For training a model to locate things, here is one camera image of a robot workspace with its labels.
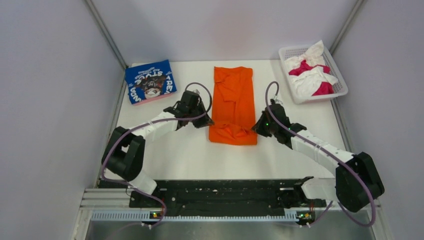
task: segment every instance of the book cover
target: book cover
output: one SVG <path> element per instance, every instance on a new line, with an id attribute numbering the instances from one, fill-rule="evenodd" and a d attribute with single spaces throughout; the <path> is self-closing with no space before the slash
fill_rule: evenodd
<path id="1" fill-rule="evenodd" d="M 129 67 L 125 81 L 133 105 L 177 91 L 169 60 Z"/>

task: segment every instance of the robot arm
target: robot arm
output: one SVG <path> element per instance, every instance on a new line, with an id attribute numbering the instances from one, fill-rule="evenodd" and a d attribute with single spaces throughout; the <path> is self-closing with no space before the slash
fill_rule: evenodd
<path id="1" fill-rule="evenodd" d="M 289 130 L 304 137 L 311 144 L 293 135 L 277 124 L 270 116 L 268 109 L 262 112 L 259 121 L 252 130 L 264 137 L 274 136 L 277 141 L 287 147 L 298 151 L 325 167 L 335 178 L 306 177 L 295 185 L 294 191 L 301 199 L 325 199 L 340 202 L 351 212 L 357 212 L 370 203 L 364 189 L 358 181 L 343 166 L 339 165 L 328 153 L 322 151 L 325 148 L 342 162 L 351 167 L 368 187 L 374 199 L 381 196 L 385 189 L 380 176 L 374 165 L 373 159 L 361 152 L 356 155 L 348 151 L 338 149 L 327 142 L 314 136 L 307 128 L 299 123 L 290 123 L 284 107 L 271 99 L 269 106 L 275 117 Z"/>
<path id="2" fill-rule="evenodd" d="M 182 94 L 180 101 L 177 101 L 174 106 L 164 109 L 163 112 L 149 121 L 149 125 L 135 130 L 124 137 L 113 151 L 106 167 L 114 174 L 129 182 L 132 186 L 137 187 L 147 194 L 152 194 L 157 184 L 143 171 L 145 146 L 167 133 L 179 130 L 189 122 L 192 122 L 195 128 L 203 128 L 214 124 L 207 114 L 193 121 L 173 120 L 154 122 L 160 119 L 189 119 L 200 116 L 203 113 L 206 113 L 206 110 L 199 93 L 197 91 L 186 90 Z M 101 160 L 102 163 L 105 161 L 112 146 L 127 131 L 128 129 L 121 126 L 115 128 L 106 146 Z"/>

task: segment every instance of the white table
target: white table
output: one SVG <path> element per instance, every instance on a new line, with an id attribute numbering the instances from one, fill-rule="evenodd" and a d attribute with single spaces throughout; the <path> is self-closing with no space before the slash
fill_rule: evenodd
<path id="1" fill-rule="evenodd" d="M 300 123 L 329 144 L 345 149 L 330 101 L 294 104 L 284 79 L 279 60 L 191 61 L 171 62 L 178 91 L 173 95 L 133 106 L 124 95 L 117 126 L 134 127 L 149 121 L 163 109 L 178 101 L 187 84 L 200 82 L 214 91 L 214 66 L 253 69 L 256 121 L 265 109 L 265 90 L 272 81 L 280 84 L 279 99 L 292 123 Z M 208 107 L 209 98 L 201 87 L 200 96 Z M 269 96 L 275 92 L 273 86 Z M 332 175 L 312 159 L 277 142 L 274 137 L 258 136 L 256 146 L 234 146 L 213 143 L 208 128 L 196 129 L 192 124 L 169 133 L 147 145 L 144 171 L 157 180 L 222 180 L 222 179 L 301 179 L 306 176 L 330 178 Z"/>

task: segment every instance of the orange shirt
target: orange shirt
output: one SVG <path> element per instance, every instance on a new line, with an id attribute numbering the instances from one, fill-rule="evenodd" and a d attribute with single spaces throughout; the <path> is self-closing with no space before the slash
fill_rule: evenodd
<path id="1" fill-rule="evenodd" d="M 212 120 L 209 140 L 231 145 L 256 145 L 253 70 L 246 67 L 215 67 Z"/>

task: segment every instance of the white plastic basket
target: white plastic basket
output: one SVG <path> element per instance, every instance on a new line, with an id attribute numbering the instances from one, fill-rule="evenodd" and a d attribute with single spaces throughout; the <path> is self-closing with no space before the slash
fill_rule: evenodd
<path id="1" fill-rule="evenodd" d="M 322 57 L 324 58 L 324 61 L 325 61 L 325 65 L 327 65 L 331 69 L 330 74 L 338 79 L 338 82 L 332 86 L 334 93 L 326 94 L 326 95 L 318 95 L 318 96 L 309 96 L 309 97 L 302 97 L 296 94 L 295 87 L 293 86 L 291 81 L 289 81 L 289 70 L 286 68 L 286 64 L 284 63 L 284 61 L 291 57 L 300 56 L 304 54 L 309 47 L 310 45 L 283 47 L 283 48 L 280 48 L 280 50 L 278 51 L 279 58 L 281 59 L 282 70 L 285 75 L 285 80 L 287 81 L 287 84 L 290 87 L 290 92 L 291 92 L 291 96 L 293 98 L 294 103 L 302 104 L 302 103 L 318 102 L 323 100 L 331 100 L 335 97 L 346 95 L 348 93 L 348 86 L 346 85 L 345 80 L 342 77 L 342 74 L 337 68 L 336 63 L 334 62 L 334 59 L 331 56 L 329 50 L 325 46 L 324 46 L 324 53 L 322 54 Z"/>

